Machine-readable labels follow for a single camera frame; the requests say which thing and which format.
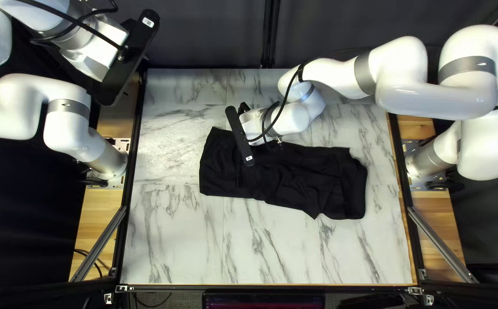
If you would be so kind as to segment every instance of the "black cloth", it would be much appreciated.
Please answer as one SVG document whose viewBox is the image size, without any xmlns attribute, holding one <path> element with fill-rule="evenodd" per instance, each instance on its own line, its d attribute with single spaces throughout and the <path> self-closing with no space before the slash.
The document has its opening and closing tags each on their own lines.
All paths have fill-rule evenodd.
<svg viewBox="0 0 498 309">
<path fill-rule="evenodd" d="M 243 165 L 231 131 L 212 128 L 201 156 L 199 190 L 299 209 L 312 218 L 361 219 L 367 170 L 348 148 L 287 142 L 270 151 L 253 146 L 255 165 Z"/>
</svg>

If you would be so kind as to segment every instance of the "cable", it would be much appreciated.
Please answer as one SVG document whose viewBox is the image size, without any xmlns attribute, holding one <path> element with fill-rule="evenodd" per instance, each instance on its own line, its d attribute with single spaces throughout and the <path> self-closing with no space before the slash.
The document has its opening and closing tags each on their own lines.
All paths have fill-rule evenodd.
<svg viewBox="0 0 498 309">
<path fill-rule="evenodd" d="M 87 257 L 88 254 L 84 253 L 84 252 L 81 252 L 79 249 L 74 249 L 74 252 L 75 253 L 79 253 L 85 257 Z M 96 270 L 98 270 L 98 273 L 100 274 L 100 279 L 103 278 L 102 276 L 102 271 L 100 270 L 100 267 L 98 267 L 98 264 L 96 264 L 96 262 L 94 263 L 94 266 L 96 267 Z"/>
<path fill-rule="evenodd" d="M 46 4 L 43 4 L 43 3 L 39 3 L 35 0 L 15 0 L 15 1 L 18 1 L 18 2 L 22 2 L 22 3 L 25 3 L 25 4 L 29 4 L 33 7 L 36 7 L 36 8 L 39 8 L 41 10 L 44 10 L 44 11 L 47 11 L 51 14 L 54 14 L 58 17 L 62 17 L 64 19 L 66 19 L 67 21 L 69 21 L 70 23 L 72 24 L 75 24 L 75 25 L 78 25 L 80 26 L 81 28 L 87 30 L 88 32 L 96 35 L 97 37 L 99 37 L 100 39 L 102 39 L 104 42 L 108 43 L 109 45 L 112 45 L 113 47 L 115 47 L 117 50 L 121 50 L 121 46 L 118 45 L 117 43 L 115 43 L 114 41 L 112 41 L 111 39 L 109 39 L 107 36 L 103 35 L 102 33 L 94 30 L 93 28 L 89 27 L 88 25 L 85 25 L 84 23 L 78 21 L 77 19 L 75 19 L 74 17 L 71 17 L 67 14 L 64 14 L 62 13 L 61 11 L 53 8 L 53 7 L 50 7 Z"/>
<path fill-rule="evenodd" d="M 273 127 L 274 124 L 276 124 L 277 120 L 280 118 L 280 115 L 281 115 L 281 112 L 283 111 L 283 108 L 285 107 L 285 103 L 287 102 L 287 96 L 289 95 L 289 90 L 291 89 L 291 85 L 293 84 L 294 78 L 297 77 L 299 71 L 300 71 L 300 67 L 293 74 L 293 77 L 291 77 L 289 85 L 287 86 L 287 90 L 285 91 L 285 96 L 283 98 L 283 102 L 281 103 L 280 110 L 277 112 L 277 115 L 273 119 L 272 123 L 270 123 L 270 125 L 268 126 L 268 128 L 266 130 L 264 130 L 259 136 L 255 137 L 255 138 L 252 138 L 250 140 L 247 140 L 248 142 L 258 141 L 259 139 L 261 139 L 262 137 L 264 137 L 272 129 L 272 127 Z"/>
<path fill-rule="evenodd" d="M 108 0 L 110 2 L 110 4 L 112 5 L 112 8 L 108 8 L 108 9 L 99 9 L 99 10 L 95 10 L 95 11 L 91 11 L 85 15 L 82 15 L 80 18 L 78 18 L 77 20 L 79 22 L 83 22 L 85 19 L 89 18 L 89 17 L 92 17 L 94 15 L 98 15 L 98 14 L 104 14 L 104 13 L 115 13 L 118 11 L 118 7 L 117 7 L 117 4 L 115 4 L 115 1 L 114 0 Z M 38 44 L 38 45 L 42 45 L 42 44 L 39 44 L 41 42 L 47 42 L 47 41 L 51 41 L 53 39 L 58 39 L 59 37 L 63 36 L 63 35 L 66 35 L 68 32 L 72 31 L 75 27 L 77 27 L 78 25 L 77 24 L 74 24 L 72 23 L 71 25 L 69 25 L 66 29 L 60 31 L 59 33 L 57 34 L 54 34 L 54 35 L 51 35 L 51 36 L 46 36 L 46 37 L 41 37 L 39 39 L 31 39 L 30 42 L 33 43 L 33 44 Z"/>
<path fill-rule="evenodd" d="M 76 249 L 76 250 L 81 251 L 81 252 L 84 252 L 84 253 L 86 253 L 86 254 L 89 254 L 89 251 L 87 251 L 87 250 L 85 250 L 85 249 Z M 102 265 L 102 266 L 103 266 L 106 270 L 110 270 L 110 267 L 109 267 L 108 265 L 106 265 L 104 262 L 102 262 L 102 260 L 100 259 L 100 257 L 98 257 L 96 260 L 97 260 L 98 262 L 100 262 L 100 263 L 101 263 L 101 265 Z"/>
<path fill-rule="evenodd" d="M 108 181 L 102 180 L 102 179 L 79 179 L 79 180 L 75 180 L 75 182 L 78 184 L 83 184 L 83 185 L 87 185 L 87 186 L 101 186 L 101 187 L 108 186 Z"/>
<path fill-rule="evenodd" d="M 429 47 L 437 47 L 437 46 L 441 46 L 439 44 L 433 44 L 433 43 L 427 43 L 427 44 L 424 44 L 424 46 L 429 46 Z M 266 144 L 266 134 L 272 129 L 273 125 L 277 122 L 277 120 L 280 118 L 280 115 L 281 115 L 281 112 L 283 111 L 283 108 L 285 107 L 285 104 L 287 102 L 287 96 L 289 95 L 289 90 L 291 89 L 291 85 L 293 84 L 293 81 L 294 81 L 294 78 L 298 75 L 299 76 L 299 81 L 302 82 L 302 71 L 304 69 L 304 66 L 306 66 L 308 63 L 316 60 L 316 59 L 319 59 L 319 58 L 323 58 L 323 57 L 327 57 L 329 55 L 332 55 L 332 54 L 336 54 L 336 53 L 341 53 L 341 52 L 353 52 L 353 51 L 360 51 L 360 50 L 366 50 L 366 49 L 374 49 L 375 47 L 370 47 L 370 46 L 367 46 L 367 47 L 358 47 L 358 48 L 348 48 L 348 49 L 339 49 L 339 50 L 336 50 L 336 51 L 332 51 L 328 54 L 324 54 L 324 55 L 321 55 L 321 56 L 317 56 L 315 58 L 311 58 L 309 60 L 306 60 L 305 62 L 302 62 L 302 64 L 300 66 L 298 66 L 298 69 L 297 71 L 293 74 L 293 77 L 291 77 L 291 80 L 289 82 L 289 85 L 287 86 L 287 90 L 285 91 L 285 96 L 283 98 L 283 102 L 281 103 L 281 107 L 280 107 L 280 110 L 277 112 L 277 115 L 276 117 L 273 119 L 272 123 L 270 123 L 270 125 L 268 126 L 268 128 L 266 128 L 266 130 L 264 130 L 264 119 L 265 117 L 263 116 L 263 126 L 262 126 L 262 129 L 263 129 L 263 132 L 255 137 L 255 138 L 252 138 L 250 140 L 247 140 L 248 142 L 254 142 L 254 141 L 257 141 L 259 140 L 260 138 L 263 138 L 264 139 L 264 143 Z"/>
<path fill-rule="evenodd" d="M 159 304 L 157 304 L 157 305 L 152 305 L 152 306 L 150 306 L 150 305 L 146 305 L 146 304 L 144 304 L 142 301 L 140 301 L 140 300 L 138 299 L 138 297 L 136 296 L 136 293 L 133 293 L 133 296 L 135 297 L 135 304 L 140 304 L 140 305 L 143 305 L 143 306 L 145 306 L 145 307 L 147 307 L 147 308 L 157 308 L 157 307 L 159 307 L 159 306 L 163 305 L 166 301 L 168 301 L 168 300 L 169 300 L 169 298 L 171 297 L 171 295 L 172 295 L 172 293 L 169 293 L 169 295 L 167 295 L 167 297 L 165 298 L 165 300 L 163 300 L 162 302 L 160 302 L 160 303 L 159 303 Z"/>
<path fill-rule="evenodd" d="M 262 132 L 264 132 L 264 125 L 266 123 L 266 116 L 268 115 L 268 113 L 270 113 L 273 109 L 275 109 L 278 105 L 280 104 L 280 101 L 278 102 L 275 102 L 274 104 L 272 104 L 270 107 L 268 107 L 266 109 L 266 111 L 264 112 L 264 114 L 262 115 Z M 263 136 L 262 139 L 264 140 L 264 144 L 266 145 L 266 148 L 268 148 L 268 150 L 271 151 L 270 147 L 268 147 L 268 142 L 266 141 L 266 136 Z"/>
</svg>

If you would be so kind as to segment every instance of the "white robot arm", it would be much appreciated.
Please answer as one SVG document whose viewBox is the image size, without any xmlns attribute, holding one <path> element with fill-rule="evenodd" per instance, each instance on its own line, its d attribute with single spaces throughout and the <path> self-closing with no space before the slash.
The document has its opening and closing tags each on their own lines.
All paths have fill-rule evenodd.
<svg viewBox="0 0 498 309">
<path fill-rule="evenodd" d="M 126 153 L 89 128 L 91 97 L 85 89 L 65 81 L 27 74 L 0 78 L 0 138 L 34 137 L 42 104 L 48 104 L 43 139 L 50 149 L 80 160 L 99 172 L 101 179 L 122 174 Z"/>
<path fill-rule="evenodd" d="M 280 93 L 287 92 L 297 71 L 298 67 L 293 68 L 280 78 Z M 439 85 L 426 82 L 426 49 L 414 37 L 395 39 L 346 62 L 313 60 L 298 76 L 289 89 L 289 104 L 267 137 L 308 128 L 325 108 L 310 82 L 319 81 L 351 99 L 374 94 L 376 103 L 391 113 L 457 120 L 425 147 L 428 155 L 408 158 L 412 175 L 425 178 L 458 165 L 466 178 L 498 177 L 498 109 L 494 110 L 498 107 L 498 27 L 476 25 L 453 34 L 442 49 Z M 267 118 L 275 119 L 279 109 Z M 250 110 L 240 116 L 247 139 L 262 133 L 263 113 L 262 109 Z M 265 119 L 265 127 L 270 119 Z M 251 144 L 262 143 L 261 138 Z"/>
<path fill-rule="evenodd" d="M 46 4 L 75 19 L 92 12 L 92 8 L 89 7 L 86 1 L 36 0 L 36 2 Z M 43 9 L 16 0 L 0 0 L 0 9 L 12 17 L 15 17 L 43 37 L 55 36 L 64 32 L 63 35 L 53 39 L 51 42 L 60 47 L 62 56 L 76 67 L 77 70 L 97 81 L 104 80 L 109 68 L 118 57 L 118 50 L 116 47 L 78 26 L 67 31 L 71 25 L 69 21 L 44 11 Z M 108 39 L 111 39 L 119 46 L 125 42 L 129 35 L 123 27 L 108 18 L 105 14 L 89 16 L 84 20 L 84 23 L 91 28 L 94 28 L 105 37 L 108 37 Z M 10 27 L 10 22 L 6 20 L 5 24 L 0 24 L 0 31 L 3 32 L 3 28 L 10 29 Z"/>
</svg>

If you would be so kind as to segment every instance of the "label sticker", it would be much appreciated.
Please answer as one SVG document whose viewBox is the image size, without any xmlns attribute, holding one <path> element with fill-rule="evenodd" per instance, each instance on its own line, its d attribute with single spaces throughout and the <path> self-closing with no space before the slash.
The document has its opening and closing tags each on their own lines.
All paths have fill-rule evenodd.
<svg viewBox="0 0 498 309">
<path fill-rule="evenodd" d="M 153 21 L 149 20 L 146 17 L 142 18 L 142 22 L 150 28 L 153 28 L 153 25 L 155 24 Z"/>
</svg>

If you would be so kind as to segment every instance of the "marble tile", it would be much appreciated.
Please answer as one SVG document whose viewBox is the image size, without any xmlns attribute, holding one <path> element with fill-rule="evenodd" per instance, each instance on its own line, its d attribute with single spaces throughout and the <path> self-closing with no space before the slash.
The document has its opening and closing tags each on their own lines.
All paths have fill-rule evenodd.
<svg viewBox="0 0 498 309">
<path fill-rule="evenodd" d="M 136 184 L 199 184 L 199 160 L 213 126 L 226 129 L 224 105 L 144 102 Z"/>
<path fill-rule="evenodd" d="M 318 222 L 263 201 L 226 200 L 223 282 L 321 283 Z"/>
<path fill-rule="evenodd" d="M 318 221 L 324 283 L 411 283 L 397 186 L 368 185 L 361 220 Z"/>
<path fill-rule="evenodd" d="M 378 105 L 329 104 L 312 123 L 313 146 L 349 147 L 367 167 L 367 183 L 397 185 L 390 133 Z"/>
<path fill-rule="evenodd" d="M 350 147 L 368 167 L 362 220 L 262 201 L 199 193 L 199 160 L 212 126 L 230 129 L 224 109 L 282 99 L 286 70 L 148 72 L 122 282 L 129 284 L 410 283 L 384 110 L 326 86 L 311 130 L 284 137 L 306 146 Z"/>
<path fill-rule="evenodd" d="M 220 284 L 224 200 L 194 185 L 135 185 L 122 282 Z"/>
<path fill-rule="evenodd" d="M 156 102 L 225 104 L 225 69 L 149 69 L 146 90 Z"/>
</svg>

